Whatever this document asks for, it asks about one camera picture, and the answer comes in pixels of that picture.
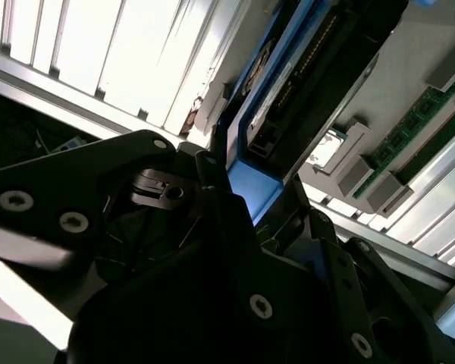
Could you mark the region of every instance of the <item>cable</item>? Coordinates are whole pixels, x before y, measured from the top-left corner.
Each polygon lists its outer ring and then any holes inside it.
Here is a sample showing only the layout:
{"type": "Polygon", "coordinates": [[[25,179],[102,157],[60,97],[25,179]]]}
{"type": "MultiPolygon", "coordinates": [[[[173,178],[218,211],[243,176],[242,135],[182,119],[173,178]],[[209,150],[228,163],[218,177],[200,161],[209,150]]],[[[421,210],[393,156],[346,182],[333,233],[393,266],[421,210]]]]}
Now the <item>cable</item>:
{"type": "Polygon", "coordinates": [[[37,133],[37,138],[39,138],[40,144],[41,144],[42,147],[44,148],[45,152],[46,152],[47,154],[49,154],[50,151],[47,149],[47,145],[44,143],[44,140],[42,140],[42,137],[41,137],[41,135],[40,135],[40,133],[39,133],[39,129],[36,129],[36,133],[37,133]]]}

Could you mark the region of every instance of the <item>gray metal panel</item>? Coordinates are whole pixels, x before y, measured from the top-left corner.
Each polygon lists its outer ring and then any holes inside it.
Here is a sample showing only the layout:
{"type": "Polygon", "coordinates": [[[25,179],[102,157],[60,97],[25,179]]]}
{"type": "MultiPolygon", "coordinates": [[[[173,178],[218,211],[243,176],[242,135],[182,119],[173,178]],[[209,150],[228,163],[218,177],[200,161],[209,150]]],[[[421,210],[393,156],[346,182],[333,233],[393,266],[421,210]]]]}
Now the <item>gray metal panel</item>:
{"type": "Polygon", "coordinates": [[[415,246],[425,250],[422,238],[433,227],[447,219],[454,209],[455,169],[442,178],[441,182],[432,191],[427,193],[416,206],[409,210],[388,231],[388,235],[405,243],[412,241],[415,246]]]}
{"type": "Polygon", "coordinates": [[[444,93],[455,82],[455,45],[430,74],[426,83],[444,93]]]}
{"type": "Polygon", "coordinates": [[[445,249],[453,245],[455,245],[455,206],[448,215],[418,239],[414,247],[434,255],[444,253],[445,249]]]}

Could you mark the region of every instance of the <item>metal frame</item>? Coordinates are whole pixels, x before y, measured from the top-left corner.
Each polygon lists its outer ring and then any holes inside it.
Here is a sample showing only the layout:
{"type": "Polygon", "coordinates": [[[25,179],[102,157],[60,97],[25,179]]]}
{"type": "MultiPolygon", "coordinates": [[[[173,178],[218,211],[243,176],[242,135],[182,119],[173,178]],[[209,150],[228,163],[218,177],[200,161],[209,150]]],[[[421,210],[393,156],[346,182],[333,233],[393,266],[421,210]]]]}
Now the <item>metal frame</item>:
{"type": "Polygon", "coordinates": [[[346,240],[350,237],[361,237],[369,241],[391,269],[438,290],[449,290],[455,285],[454,267],[374,231],[327,206],[314,201],[310,201],[310,204],[332,220],[339,238],[346,240]]]}
{"type": "Polygon", "coordinates": [[[99,139],[152,130],[175,146],[181,138],[0,54],[0,95],[99,139]]]}

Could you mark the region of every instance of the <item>black plastic part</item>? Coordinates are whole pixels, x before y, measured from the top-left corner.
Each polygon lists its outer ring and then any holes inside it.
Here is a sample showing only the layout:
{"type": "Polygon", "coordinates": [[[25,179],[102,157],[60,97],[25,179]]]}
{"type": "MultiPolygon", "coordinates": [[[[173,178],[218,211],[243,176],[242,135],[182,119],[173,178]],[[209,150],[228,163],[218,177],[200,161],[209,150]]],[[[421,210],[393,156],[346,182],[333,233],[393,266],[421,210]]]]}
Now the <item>black plastic part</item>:
{"type": "Polygon", "coordinates": [[[96,244],[105,238],[105,203],[113,204],[130,176],[143,168],[158,168],[173,160],[174,147],[155,146],[163,138],[142,130],[110,140],[90,143],[66,152],[0,169],[0,195],[20,190],[33,197],[25,212],[8,212],[0,207],[0,226],[38,237],[73,252],[61,270],[88,265],[96,244]],[[83,233],[71,234],[59,224],[65,212],[80,212],[89,221],[83,233]]]}
{"type": "Polygon", "coordinates": [[[366,287],[372,330],[378,347],[390,361],[455,363],[455,347],[450,339],[370,244],[351,238],[344,249],[358,267],[359,280],[366,287]]]}

